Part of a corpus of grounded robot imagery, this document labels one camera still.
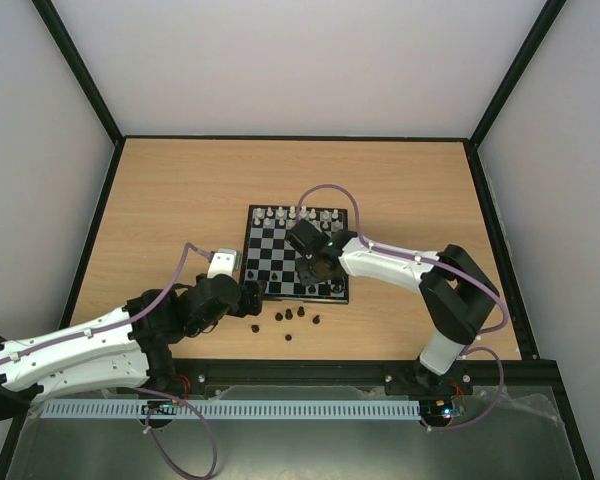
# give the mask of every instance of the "wood surface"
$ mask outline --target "wood surface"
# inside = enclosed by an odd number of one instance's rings
[[[129,139],[72,324],[162,288],[187,241],[242,250],[249,204],[296,204],[320,183],[353,193],[372,240],[420,250],[460,245],[502,291],[461,143]],[[307,203],[346,208],[355,227],[341,193],[315,192]],[[191,254],[180,281],[194,284],[206,268]],[[184,358],[416,358],[433,331],[422,298],[367,278],[352,277],[350,285],[347,306],[306,303],[305,317],[278,322],[276,312],[295,312],[300,303],[269,301],[260,316],[224,317],[213,333],[172,351]],[[487,324],[500,319],[496,309]],[[478,343],[503,359],[520,358],[510,325]]]

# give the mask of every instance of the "white wall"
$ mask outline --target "white wall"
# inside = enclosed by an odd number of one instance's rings
[[[600,479],[600,1],[567,2],[481,153]]]
[[[32,3],[1,1],[1,335],[57,327],[111,152]]]
[[[544,0],[55,0],[125,134],[469,136]]]

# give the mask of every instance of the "cable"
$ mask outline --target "cable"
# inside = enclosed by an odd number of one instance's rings
[[[171,291],[171,287],[173,287],[176,280],[180,276],[180,273],[182,273],[182,269],[187,260],[187,254],[189,253],[189,249],[193,250],[198,255],[202,255],[203,257],[207,258],[208,260],[211,260],[211,258],[212,258],[211,253],[206,252],[206,251],[196,247],[194,244],[192,244],[190,242],[185,243],[184,248],[182,250],[182,256],[180,257],[180,263],[178,263],[178,266],[176,267],[175,272],[173,272],[173,276],[171,277],[171,280],[169,280],[169,283],[167,283],[167,286],[164,287],[164,290],[162,290],[162,292],[160,292],[160,294],[153,300],[153,302],[151,302],[149,305],[147,305],[145,307],[144,310],[138,312],[134,316],[132,316],[126,320],[122,320],[120,322],[112,323],[111,325],[106,325],[104,327],[98,327],[98,328],[92,328],[91,333],[93,335],[95,335],[98,333],[108,332],[109,330],[123,327],[125,325],[129,325],[137,320],[140,320],[141,318],[146,316],[149,312],[151,312],[154,308],[156,308],[156,306],[158,306],[158,304],[162,301],[162,299],[169,294],[169,292]],[[76,338],[82,338],[82,337],[84,337],[84,332],[80,331],[80,332],[73,333],[71,335],[67,335],[66,337],[59,337],[59,338],[56,338],[53,340],[47,340],[46,342],[42,342],[42,343],[39,343],[38,345],[34,345],[32,347],[28,347],[28,348],[25,348],[24,350],[19,351],[18,355],[20,357],[24,357],[26,355],[37,352],[44,348],[51,347],[53,345],[58,345],[60,343],[68,342],[69,340],[75,340]],[[10,357],[2,358],[2,359],[0,359],[0,365],[4,365],[5,363],[9,363],[11,361],[12,360]]]
[[[151,415],[153,415],[156,412],[156,410],[158,410],[157,408],[151,409],[151,410],[149,410],[149,413],[147,413],[147,418],[144,421],[144,425],[146,427],[144,433],[149,434],[149,436],[151,437],[151,440],[153,440],[153,443],[158,448],[158,453],[160,453],[160,456],[166,462],[166,464],[169,465],[169,468],[171,468],[171,470],[173,470],[175,473],[180,475],[182,478],[185,478],[186,480],[208,480],[208,479],[210,479],[213,476],[213,472],[216,469],[216,465],[218,464],[218,443],[216,441],[215,435],[213,434],[213,430],[211,430],[211,425],[209,424],[209,421],[202,416],[202,413],[200,413],[200,411],[196,407],[191,405],[189,402],[185,402],[176,396],[169,395],[168,393],[157,392],[155,390],[149,390],[148,388],[138,387],[138,388],[134,388],[134,390],[136,390],[140,393],[146,393],[149,395],[155,395],[156,397],[162,397],[162,398],[167,398],[169,400],[172,400],[173,402],[182,405],[186,409],[191,410],[196,415],[196,417],[198,417],[200,419],[200,421],[202,422],[202,425],[204,426],[204,429],[209,434],[209,439],[211,440],[211,450],[213,451],[213,461],[211,462],[211,468],[202,477],[187,473],[184,470],[182,470],[179,466],[177,466],[175,464],[175,462],[173,460],[171,460],[171,457],[169,457],[167,452],[164,450],[164,447],[160,444],[160,442],[154,435],[153,429],[151,428],[151,425],[149,425],[149,420],[151,419]]]
[[[466,427],[470,427],[471,425],[475,425],[476,423],[478,423],[480,420],[484,419],[487,415],[489,415],[491,413],[491,410],[493,410],[496,406],[496,404],[498,403],[498,400],[500,400],[500,395],[502,394],[502,390],[504,389],[504,368],[502,367],[502,361],[500,360],[500,357],[498,357],[498,355],[496,354],[496,352],[494,352],[493,350],[491,350],[488,347],[475,347],[475,348],[471,348],[469,350],[467,350],[466,354],[469,355],[473,352],[478,352],[478,351],[483,351],[483,352],[489,352],[491,355],[493,355],[493,358],[496,360],[496,363],[498,364],[498,371],[500,373],[500,381],[498,383],[498,390],[496,391],[496,396],[493,399],[493,401],[489,404],[489,406],[486,408],[485,411],[483,411],[480,415],[478,415],[476,418],[473,418],[467,422],[461,423],[459,425],[447,425],[446,427],[432,427],[431,425],[429,425],[427,423],[427,421],[422,418],[422,424],[427,427],[427,432],[441,432],[441,431],[447,431],[447,430],[459,430],[461,428],[466,428]]]
[[[498,305],[500,310],[502,310],[502,321],[498,325],[495,325],[493,327],[483,328],[482,330],[480,330],[480,332],[478,332],[478,334],[496,332],[498,330],[503,329],[507,325],[507,323],[509,322],[509,318],[511,318],[511,316],[509,314],[509,309],[507,308],[507,305],[504,303],[504,301],[500,298],[500,296],[497,293],[495,293],[493,290],[491,290],[489,287],[484,285],[479,280],[473,278],[471,275],[468,275],[465,272],[463,272],[462,270],[459,270],[451,265],[448,265],[443,262],[439,262],[432,258],[420,257],[420,258],[418,258],[418,260],[416,260],[415,255],[412,255],[407,252],[400,252],[400,251],[396,251],[396,250],[389,249],[389,248],[383,248],[383,247],[378,247],[376,245],[370,245],[369,240],[362,233],[362,226],[360,224],[360,207],[358,206],[358,202],[346,188],[341,187],[340,185],[335,185],[333,183],[324,183],[322,185],[316,185],[315,187],[307,190],[300,197],[300,201],[298,202],[298,211],[300,211],[302,202],[304,202],[305,198],[307,198],[307,196],[309,194],[315,192],[316,190],[322,190],[325,188],[338,190],[339,192],[344,193],[349,198],[349,200],[351,201],[351,204],[353,205],[353,211],[355,213],[356,228],[358,230],[358,238],[360,239],[360,243],[362,243],[362,245],[364,245],[370,251],[382,253],[384,255],[391,255],[393,257],[403,258],[403,259],[409,260],[409,261],[417,261],[417,262],[421,262],[421,263],[426,263],[428,265],[433,265],[434,267],[441,268],[441,269],[451,272],[455,276],[462,278],[463,280],[469,282],[470,284],[474,285],[478,289],[482,290],[482,292],[484,292],[489,298],[491,298],[496,303],[496,305]]]

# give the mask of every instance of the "black metal frame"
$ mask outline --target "black metal frame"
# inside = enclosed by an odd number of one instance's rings
[[[91,102],[102,125],[108,132],[115,150],[98,200],[96,212],[87,235],[84,250],[71,287],[71,292],[59,327],[69,325],[76,305],[82,281],[95,244],[98,229],[107,199],[113,185],[115,173],[126,138],[178,138],[178,139],[223,139],[223,140],[310,140],[310,141],[375,141],[375,142],[462,142],[480,208],[485,221],[489,241],[493,250],[504,296],[510,308],[516,341],[522,360],[504,361],[505,377],[508,385],[549,386],[556,398],[562,420],[565,423],[571,449],[582,479],[592,479],[593,473],[587,458],[578,428],[564,390],[558,366],[554,361],[540,360],[531,325],[520,294],[520,289],[511,263],[509,250],[497,215],[489,185],[482,168],[478,147],[502,110],[506,100],[515,88],[525,68],[540,46],[543,38],[559,14],[566,0],[547,0],[540,15],[527,35],[517,56],[487,110],[480,120],[471,139],[468,138],[428,138],[428,137],[338,137],[338,136],[243,136],[243,135],[193,135],[193,136],[123,136],[100,95],[89,71],[78,53],[69,33],[64,27],[50,0],[32,0],[49,32],[58,44],[77,81]],[[389,394],[400,394],[400,386],[395,382],[385,382],[387,375],[400,369],[410,369],[408,361],[244,361],[236,360],[177,360],[176,367],[181,372],[196,379],[204,375],[205,382],[194,385],[194,393],[223,388],[230,385],[351,385],[357,387],[385,386]],[[494,385],[499,375],[494,361],[465,361],[462,369],[470,375],[476,385]],[[6,478],[18,442],[24,416],[14,419],[0,455],[0,480]]]

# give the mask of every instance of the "purple cable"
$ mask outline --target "purple cable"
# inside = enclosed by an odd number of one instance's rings
[[[447,430],[460,430],[461,428],[470,427],[471,425],[475,425],[480,420],[482,420],[487,415],[489,415],[491,413],[491,410],[493,410],[496,407],[498,400],[500,400],[500,395],[502,394],[502,390],[504,389],[504,368],[502,367],[502,361],[500,360],[500,357],[498,357],[496,352],[494,352],[493,350],[491,350],[488,347],[471,348],[466,351],[466,354],[469,355],[469,354],[471,354],[473,352],[477,352],[477,351],[489,352],[491,355],[493,355],[493,358],[495,358],[496,363],[498,364],[498,371],[500,372],[500,382],[498,383],[498,391],[496,392],[496,396],[493,399],[493,402],[491,402],[489,404],[489,406],[485,409],[485,411],[482,412],[480,415],[478,415],[476,418],[472,418],[468,422],[464,422],[459,425],[447,425],[446,427],[432,427],[423,418],[421,421],[422,421],[422,424],[425,427],[427,427],[427,431],[444,432]]]
[[[389,249],[389,248],[377,247],[375,245],[370,246],[369,240],[362,233],[362,226],[360,225],[360,207],[358,206],[358,202],[346,188],[341,187],[340,185],[335,185],[333,183],[324,183],[322,185],[316,185],[315,187],[310,188],[302,195],[302,197],[300,197],[300,201],[298,202],[298,211],[300,210],[302,202],[304,201],[305,198],[307,198],[307,196],[310,193],[313,193],[316,190],[322,190],[324,188],[331,188],[334,190],[338,190],[339,192],[344,193],[349,198],[349,200],[351,201],[351,204],[353,205],[353,211],[354,211],[355,217],[356,217],[356,228],[358,230],[358,238],[360,239],[360,243],[362,243],[362,245],[364,245],[365,247],[367,247],[369,250],[371,250],[373,252],[382,253],[384,255],[391,255],[393,257],[403,258],[405,260],[416,261],[415,255],[412,255],[410,253],[397,252],[397,251]],[[503,329],[507,325],[509,318],[510,318],[509,309],[507,308],[507,305],[498,296],[498,294],[496,294],[494,291],[492,291],[485,284],[483,284],[479,280],[473,278],[471,275],[467,275],[462,270],[459,270],[451,265],[447,265],[446,263],[439,262],[432,258],[427,258],[427,257],[421,256],[419,261],[421,263],[433,265],[434,267],[442,268],[443,270],[451,272],[454,275],[456,275],[457,277],[462,278],[463,280],[469,282],[470,284],[472,284],[475,287],[482,290],[487,296],[489,296],[489,298],[491,298],[496,303],[496,305],[498,305],[500,310],[502,310],[502,321],[498,325],[495,325],[493,327],[483,328],[482,330],[480,330],[480,332],[478,332],[478,334],[496,332],[498,330]]]
[[[145,427],[147,427],[146,433],[149,434],[149,436],[153,440],[153,443],[155,444],[155,446],[158,447],[158,452],[160,453],[160,456],[166,462],[166,464],[169,465],[171,470],[173,470],[178,475],[180,475],[182,478],[185,478],[187,480],[208,480],[208,479],[210,479],[213,476],[213,472],[216,469],[216,465],[218,464],[218,443],[216,442],[216,437],[213,434],[213,431],[211,430],[211,425],[209,425],[209,421],[202,416],[202,413],[200,413],[200,411],[196,407],[189,404],[189,402],[183,401],[182,399],[180,399],[178,397],[169,395],[168,393],[162,393],[162,392],[157,392],[155,390],[149,390],[148,388],[139,388],[138,387],[138,388],[134,388],[134,390],[141,392],[141,393],[146,393],[149,395],[155,395],[157,397],[168,398],[169,400],[172,400],[172,401],[178,403],[179,405],[182,405],[183,407],[191,410],[200,419],[200,421],[202,422],[202,425],[204,426],[204,429],[209,434],[209,438],[211,439],[211,450],[213,450],[213,462],[211,463],[211,468],[202,477],[198,477],[196,475],[191,475],[190,473],[187,473],[184,470],[182,470],[179,466],[177,466],[175,464],[175,462],[173,460],[171,460],[171,457],[169,457],[167,452],[164,450],[164,447],[160,444],[160,442],[154,435],[151,426],[149,425],[149,420],[151,419],[151,415],[153,415],[153,413],[157,410],[156,408],[149,410],[149,413],[147,413],[147,418],[144,421],[144,425],[145,425]]]
[[[144,310],[142,310],[141,312],[138,312],[136,315],[134,315],[126,320],[123,320],[121,322],[112,323],[111,325],[106,325],[104,327],[98,327],[98,328],[92,328],[91,333],[95,335],[97,333],[108,332],[109,330],[113,330],[114,328],[119,328],[119,327],[123,327],[125,325],[129,325],[137,320],[140,320],[145,315],[147,315],[149,312],[151,312],[154,308],[156,308],[156,306],[162,301],[162,299],[168,295],[169,291],[171,290],[171,287],[173,287],[173,284],[176,283],[176,280],[180,276],[180,273],[182,272],[184,264],[187,260],[187,254],[189,253],[189,249],[193,250],[194,252],[196,252],[199,255],[202,255],[203,257],[207,258],[208,260],[211,260],[211,257],[212,257],[211,253],[199,249],[192,243],[189,243],[189,242],[185,243],[184,248],[182,250],[182,256],[180,257],[180,263],[178,263],[178,266],[176,267],[175,272],[173,272],[173,276],[171,277],[171,280],[169,280],[169,283],[167,283],[167,286],[164,287],[164,290],[162,290],[162,292],[160,292],[160,294],[153,300],[153,302],[151,302],[149,305],[147,305],[147,307]],[[39,343],[38,345],[34,345],[33,347],[25,348],[24,350],[21,350],[20,352],[18,352],[18,354],[20,357],[24,357],[25,355],[29,355],[31,353],[37,352],[38,350],[42,350],[44,348],[51,347],[53,345],[58,345],[63,342],[68,342],[69,340],[75,340],[76,338],[81,338],[81,337],[84,337],[84,332],[76,332],[71,335],[67,335],[66,337],[60,337],[60,338],[56,338],[54,340],[48,340],[46,342]],[[9,357],[2,358],[2,359],[0,359],[0,365],[4,365],[5,363],[9,363],[11,361],[12,360]]]

